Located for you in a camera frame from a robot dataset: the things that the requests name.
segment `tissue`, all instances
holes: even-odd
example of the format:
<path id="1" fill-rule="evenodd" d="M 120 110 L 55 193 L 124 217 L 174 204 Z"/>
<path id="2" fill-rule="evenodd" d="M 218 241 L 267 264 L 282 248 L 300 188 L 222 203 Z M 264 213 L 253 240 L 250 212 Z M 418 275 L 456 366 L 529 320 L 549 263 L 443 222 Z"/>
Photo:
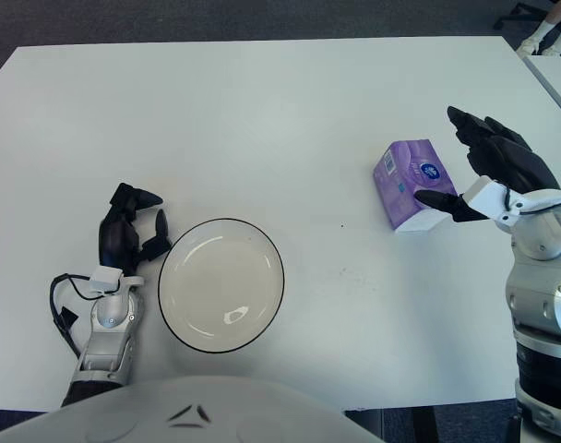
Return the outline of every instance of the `tissue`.
<path id="1" fill-rule="evenodd" d="M 392 143 L 376 164 L 373 177 L 396 232 L 427 231 L 448 216 L 420 203 L 414 192 L 430 189 L 457 195 L 430 140 Z"/>

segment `black cable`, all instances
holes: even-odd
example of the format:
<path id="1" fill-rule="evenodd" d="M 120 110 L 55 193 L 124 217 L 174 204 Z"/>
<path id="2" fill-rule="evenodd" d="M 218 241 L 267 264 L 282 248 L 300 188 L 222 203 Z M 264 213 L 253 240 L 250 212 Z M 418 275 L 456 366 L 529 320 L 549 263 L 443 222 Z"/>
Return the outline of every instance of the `black cable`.
<path id="1" fill-rule="evenodd" d="M 86 277 L 85 275 L 62 274 L 55 277 L 53 281 L 51 281 L 51 287 L 49 288 L 49 305 L 51 306 L 51 315 L 53 316 L 53 323 L 55 324 L 55 326 L 59 330 L 59 333 L 66 341 L 66 343 L 69 345 L 69 347 L 74 352 L 77 358 L 79 358 L 80 355 L 79 349 L 76 346 L 74 340 L 71 338 L 71 334 L 69 333 L 69 326 L 65 323 L 64 319 L 57 312 L 57 307 L 55 306 L 55 301 L 54 301 L 54 293 L 57 284 L 65 280 L 69 280 L 74 290 L 81 298 L 88 301 L 98 300 L 99 298 L 102 297 L 102 295 L 98 297 L 86 297 L 79 291 L 78 287 L 74 283 L 74 280 L 89 280 L 89 279 L 90 277 Z"/>
<path id="2" fill-rule="evenodd" d="M 506 186 L 506 194 L 504 194 L 504 209 L 510 212 L 510 188 Z"/>
<path id="3" fill-rule="evenodd" d="M 82 294 L 78 287 L 76 286 L 74 279 L 76 280 L 89 280 L 90 277 L 86 277 L 85 275 L 77 275 L 77 274 L 66 274 L 67 279 L 69 280 L 69 282 L 71 283 L 71 285 L 74 287 L 74 291 L 76 291 L 76 293 L 83 298 L 84 300 L 88 300 L 89 302 L 93 302 L 94 300 L 98 300 L 99 298 L 102 298 L 102 295 L 99 295 L 97 297 L 87 297 L 86 295 Z"/>
<path id="4" fill-rule="evenodd" d="M 546 208 L 541 208 L 540 210 L 528 210 L 525 212 L 521 212 L 520 215 L 540 214 L 541 212 L 547 212 L 548 210 L 554 210 L 555 208 L 559 207 L 561 207 L 561 202 L 548 206 Z"/>

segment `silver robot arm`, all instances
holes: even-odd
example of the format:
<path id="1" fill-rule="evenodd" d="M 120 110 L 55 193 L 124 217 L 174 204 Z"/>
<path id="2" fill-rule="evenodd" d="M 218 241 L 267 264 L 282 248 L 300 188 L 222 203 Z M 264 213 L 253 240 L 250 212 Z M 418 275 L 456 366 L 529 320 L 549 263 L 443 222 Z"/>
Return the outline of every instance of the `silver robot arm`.
<path id="1" fill-rule="evenodd" d="M 511 234 L 506 298 L 519 364 L 516 441 L 553 441 L 561 437 L 561 191 L 522 195 L 483 176 L 463 199 Z"/>
<path id="2" fill-rule="evenodd" d="M 143 315 L 136 288 L 143 278 L 99 266 L 90 277 L 98 299 L 90 313 L 91 334 L 72 376 L 63 406 L 126 385 L 135 351 L 135 331 Z"/>

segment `white table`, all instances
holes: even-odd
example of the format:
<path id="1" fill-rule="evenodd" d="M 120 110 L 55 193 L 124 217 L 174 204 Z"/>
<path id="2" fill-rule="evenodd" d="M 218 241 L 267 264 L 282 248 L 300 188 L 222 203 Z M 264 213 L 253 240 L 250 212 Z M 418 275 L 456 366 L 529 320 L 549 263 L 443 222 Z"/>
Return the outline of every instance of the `white table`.
<path id="1" fill-rule="evenodd" d="M 561 57 L 532 55 L 525 63 L 561 108 Z"/>
<path id="2" fill-rule="evenodd" d="M 213 355 L 171 335 L 161 263 L 141 267 L 134 381 L 256 377 L 336 408 L 512 397 L 508 236 L 489 221 L 394 234 L 372 180 L 390 142 L 430 138 L 466 189 L 450 103 L 519 131 L 561 183 L 561 110 L 501 38 L 18 49 L 0 72 L 0 408 L 63 399 L 76 360 L 49 282 L 97 264 L 120 181 L 164 198 L 172 238 L 222 216 L 256 224 L 286 274 L 270 328 Z M 142 240 L 154 215 L 139 215 Z M 82 315 L 82 343 L 89 305 L 68 286 L 58 303 Z"/>

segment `gray carpet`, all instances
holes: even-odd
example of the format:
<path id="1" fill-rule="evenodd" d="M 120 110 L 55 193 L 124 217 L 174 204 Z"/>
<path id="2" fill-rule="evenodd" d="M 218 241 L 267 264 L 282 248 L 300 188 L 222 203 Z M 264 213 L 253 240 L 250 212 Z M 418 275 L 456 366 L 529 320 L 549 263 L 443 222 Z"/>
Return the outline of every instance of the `gray carpet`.
<path id="1" fill-rule="evenodd" d="M 0 67 L 18 46 L 427 35 L 502 35 L 513 47 L 535 23 L 492 29 L 514 0 L 0 0 Z M 548 8 L 545 0 L 530 4 Z M 554 39 L 557 31 L 550 34 Z M 514 401 L 438 406 L 441 442 L 503 441 Z M 414 443 L 412 410 L 350 413 L 393 443 Z M 0 429 L 32 417 L 0 412 Z"/>

